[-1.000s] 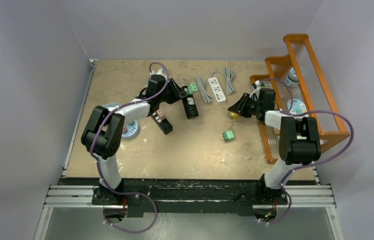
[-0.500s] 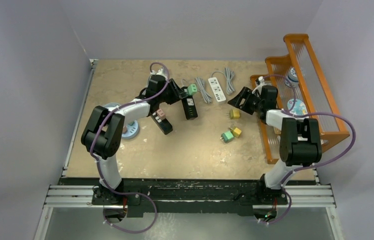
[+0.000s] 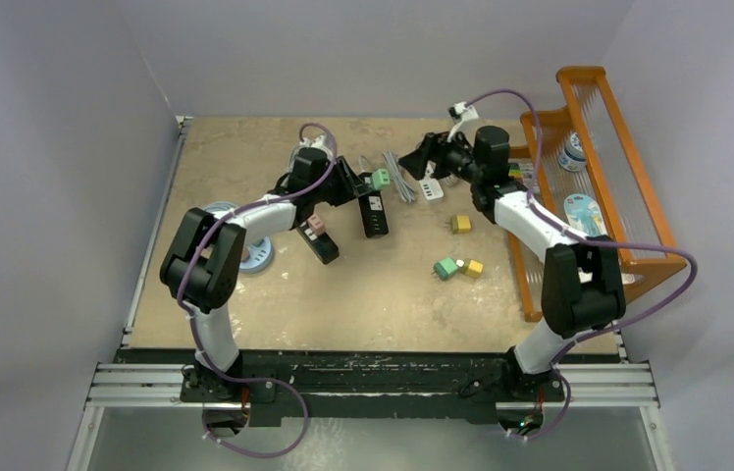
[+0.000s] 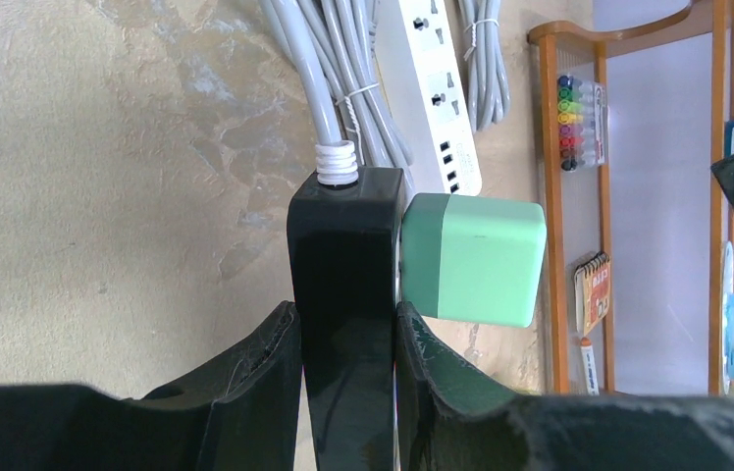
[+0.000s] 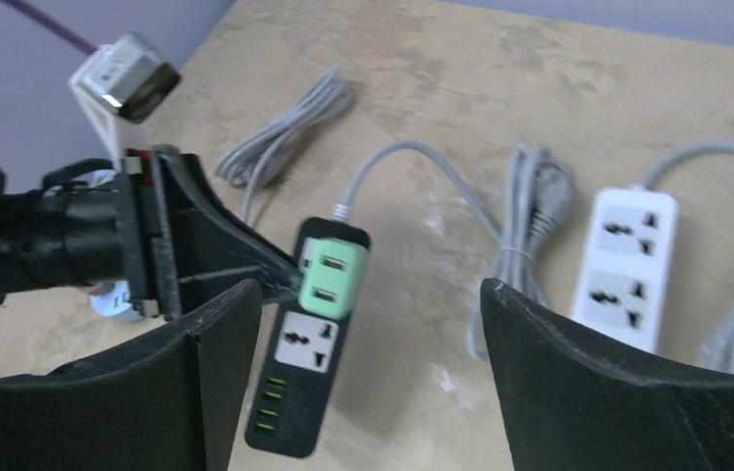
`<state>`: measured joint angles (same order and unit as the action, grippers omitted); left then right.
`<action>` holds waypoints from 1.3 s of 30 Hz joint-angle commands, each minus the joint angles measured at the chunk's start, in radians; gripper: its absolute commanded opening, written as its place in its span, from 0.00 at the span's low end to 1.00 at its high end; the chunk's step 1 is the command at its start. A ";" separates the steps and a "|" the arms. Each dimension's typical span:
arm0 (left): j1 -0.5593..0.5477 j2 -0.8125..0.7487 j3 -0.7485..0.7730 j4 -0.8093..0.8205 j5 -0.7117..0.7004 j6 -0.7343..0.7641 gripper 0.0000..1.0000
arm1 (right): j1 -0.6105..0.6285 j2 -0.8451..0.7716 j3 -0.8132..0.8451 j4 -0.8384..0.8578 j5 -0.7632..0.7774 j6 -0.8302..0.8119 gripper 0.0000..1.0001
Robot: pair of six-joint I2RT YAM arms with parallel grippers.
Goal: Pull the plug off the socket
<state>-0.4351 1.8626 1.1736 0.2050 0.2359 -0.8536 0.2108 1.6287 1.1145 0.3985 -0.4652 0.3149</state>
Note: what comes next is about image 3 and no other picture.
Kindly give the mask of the black strip with pink plugs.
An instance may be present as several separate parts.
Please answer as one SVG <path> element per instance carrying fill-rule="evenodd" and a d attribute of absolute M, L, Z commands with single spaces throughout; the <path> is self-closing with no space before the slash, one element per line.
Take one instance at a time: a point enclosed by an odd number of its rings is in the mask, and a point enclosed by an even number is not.
<path fill-rule="evenodd" d="M 340 256 L 339 246 L 328 234 L 316 235 L 307 224 L 301 224 L 297 230 L 323 265 L 332 263 Z"/>

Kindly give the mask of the black aluminium robot base frame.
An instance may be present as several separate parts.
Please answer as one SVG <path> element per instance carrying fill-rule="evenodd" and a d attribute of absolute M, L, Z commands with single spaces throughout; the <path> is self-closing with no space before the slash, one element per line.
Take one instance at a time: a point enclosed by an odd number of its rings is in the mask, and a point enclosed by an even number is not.
<path fill-rule="evenodd" d="M 186 349 L 125 349 L 101 364 L 87 402 L 97 407 L 187 407 L 233 413 L 257 427 L 286 418 L 544 422 L 563 406 L 639 408 L 658 395 L 646 364 L 573 355 L 553 373 L 511 381 L 499 353 L 247 350 L 244 385 L 194 365 Z"/>

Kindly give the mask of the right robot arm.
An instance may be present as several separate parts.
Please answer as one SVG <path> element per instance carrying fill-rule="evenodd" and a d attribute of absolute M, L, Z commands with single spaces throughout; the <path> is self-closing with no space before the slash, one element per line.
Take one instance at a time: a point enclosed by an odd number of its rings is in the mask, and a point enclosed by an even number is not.
<path fill-rule="evenodd" d="M 531 187 L 509 173 L 510 150 L 509 133 L 497 126 L 477 129 L 472 141 L 461 132 L 428 132 L 398 164 L 417 181 L 456 176 L 467 182 L 474 207 L 542 263 L 543 318 L 508 351 L 501 373 L 504 391 L 524 399 L 577 336 L 620 319 L 626 299 L 612 239 L 576 231 L 537 205 Z"/>

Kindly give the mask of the green plug adapter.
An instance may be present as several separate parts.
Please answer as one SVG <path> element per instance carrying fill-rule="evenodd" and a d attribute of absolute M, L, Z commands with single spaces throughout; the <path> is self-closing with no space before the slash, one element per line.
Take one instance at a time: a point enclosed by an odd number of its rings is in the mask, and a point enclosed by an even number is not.
<path fill-rule="evenodd" d="M 451 279 L 459 270 L 459 265 L 450 257 L 437 261 L 432 268 L 432 272 L 443 282 Z"/>

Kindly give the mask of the green plug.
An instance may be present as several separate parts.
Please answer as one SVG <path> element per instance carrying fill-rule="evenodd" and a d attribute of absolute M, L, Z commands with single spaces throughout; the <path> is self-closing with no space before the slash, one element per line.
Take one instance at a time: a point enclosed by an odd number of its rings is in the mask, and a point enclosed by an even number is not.
<path fill-rule="evenodd" d="M 392 183 L 392 178 L 387 169 L 380 168 L 370 174 L 369 181 L 374 191 L 380 191 Z"/>

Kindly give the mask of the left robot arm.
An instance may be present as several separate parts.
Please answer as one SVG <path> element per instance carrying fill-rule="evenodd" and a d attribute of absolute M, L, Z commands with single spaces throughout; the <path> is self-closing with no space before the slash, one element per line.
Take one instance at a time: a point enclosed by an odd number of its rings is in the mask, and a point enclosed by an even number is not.
<path fill-rule="evenodd" d="M 260 198 L 222 215 L 199 207 L 184 213 L 159 279 L 185 312 L 196 361 L 210 369 L 205 388 L 218 400 L 233 400 L 243 388 L 228 312 L 243 251 L 267 236 L 299 228 L 318 204 L 338 207 L 372 189 L 343 157 L 308 147 L 297 151 L 290 169 Z"/>

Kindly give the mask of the yellow plug adapter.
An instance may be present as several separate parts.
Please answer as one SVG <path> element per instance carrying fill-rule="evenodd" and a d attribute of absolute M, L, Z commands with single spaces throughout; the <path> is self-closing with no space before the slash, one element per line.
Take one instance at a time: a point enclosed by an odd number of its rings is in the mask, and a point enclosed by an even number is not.
<path fill-rule="evenodd" d="M 448 227 L 454 235 L 468 234 L 472 231 L 470 217 L 465 214 L 456 214 L 449 218 Z"/>

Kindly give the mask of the white power strip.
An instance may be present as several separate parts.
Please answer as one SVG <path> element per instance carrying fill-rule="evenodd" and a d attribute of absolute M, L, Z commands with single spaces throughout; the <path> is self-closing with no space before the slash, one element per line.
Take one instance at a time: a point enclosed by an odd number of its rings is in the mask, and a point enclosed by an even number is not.
<path fill-rule="evenodd" d="M 434 179 L 431 174 L 427 174 L 418 184 L 427 202 L 433 203 L 444 199 L 445 193 L 440 182 Z"/>

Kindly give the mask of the black strip with green USB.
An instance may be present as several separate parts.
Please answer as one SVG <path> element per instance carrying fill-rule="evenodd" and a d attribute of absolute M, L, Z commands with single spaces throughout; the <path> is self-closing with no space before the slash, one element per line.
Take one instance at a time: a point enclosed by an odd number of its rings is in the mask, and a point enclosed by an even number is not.
<path fill-rule="evenodd" d="M 381 192 L 372 189 L 358 198 L 358 204 L 364 235 L 367 238 L 386 236 L 390 229 Z"/>

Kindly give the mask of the yellow plug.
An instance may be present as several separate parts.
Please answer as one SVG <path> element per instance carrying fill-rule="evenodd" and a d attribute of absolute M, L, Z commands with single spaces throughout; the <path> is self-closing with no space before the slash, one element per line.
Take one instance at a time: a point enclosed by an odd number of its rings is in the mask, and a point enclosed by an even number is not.
<path fill-rule="evenodd" d="M 484 264 L 474 259 L 458 260 L 457 266 L 462 275 L 471 279 L 479 279 L 484 271 Z"/>

